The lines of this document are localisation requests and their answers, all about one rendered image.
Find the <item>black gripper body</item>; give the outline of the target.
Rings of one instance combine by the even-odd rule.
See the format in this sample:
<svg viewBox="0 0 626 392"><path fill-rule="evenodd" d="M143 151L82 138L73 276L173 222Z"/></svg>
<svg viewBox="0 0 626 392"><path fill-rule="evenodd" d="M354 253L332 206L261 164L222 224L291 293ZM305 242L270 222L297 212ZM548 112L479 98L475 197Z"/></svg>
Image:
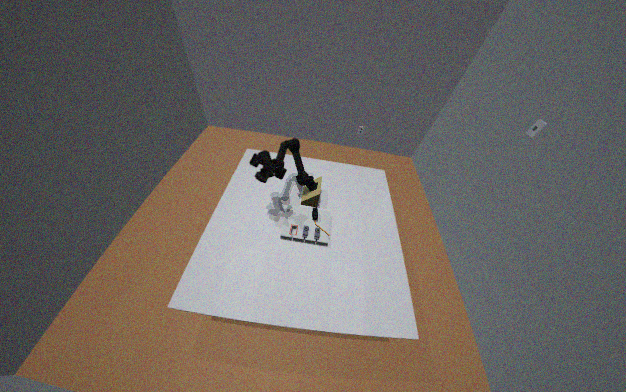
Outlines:
<svg viewBox="0 0 626 392"><path fill-rule="evenodd" d="M254 162L254 160L255 160L256 156L257 156L257 154L254 154L254 155L252 156L252 158L251 158L251 160L250 160L250 164L251 164L251 165L253 165L253 162ZM275 172L274 172L274 171L275 171L275 169L274 169L275 164L271 163L271 162L270 162L270 161L268 161L268 160L266 160L266 162L265 162L265 161L263 161L263 160L261 160L261 161L262 161L263 163L262 163L262 162L260 162L260 164L261 164L261 165L263 165L262 170L263 170L264 172L267 172L267 173L269 173L269 174L270 174L270 172L271 172L271 173L274 173L274 174L275 174ZM253 166L254 166L254 165L253 165ZM282 174L281 174L280 178L278 178L278 179L282 180L282 179L283 179L283 177L284 177L284 175L285 175L285 173L286 173L286 171L287 171L287 170L284 168L284 170L283 170L283 172L282 172Z"/></svg>

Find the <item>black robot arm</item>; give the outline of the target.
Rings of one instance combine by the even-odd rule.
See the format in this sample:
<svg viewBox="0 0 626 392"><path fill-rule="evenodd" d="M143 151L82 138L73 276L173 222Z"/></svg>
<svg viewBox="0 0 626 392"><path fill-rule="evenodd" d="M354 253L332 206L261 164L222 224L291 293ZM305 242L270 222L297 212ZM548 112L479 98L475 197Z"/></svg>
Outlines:
<svg viewBox="0 0 626 392"><path fill-rule="evenodd" d="M261 160L265 162L266 160L268 160L271 163L275 164L274 169L276 169L277 166L281 166L284 168L284 157L285 157L287 148L293 154L293 158L294 158L295 165L296 165L297 172L298 172L298 175L296 176L298 184L303 185L303 186L306 185L309 191L316 190L318 182L315 182L313 180L314 179L313 176L309 176L304 170L304 166L303 166L302 159L301 159L300 152L299 152L300 143L297 138L281 142L276 158L271 159L269 151L267 150L263 150L259 152L258 154L262 156ZM264 172L262 168L260 168L260 171L258 171L255 175L256 177L255 179L257 179L260 182L266 183L267 179L273 176L274 176L273 173L270 172L269 174L267 172Z"/></svg>

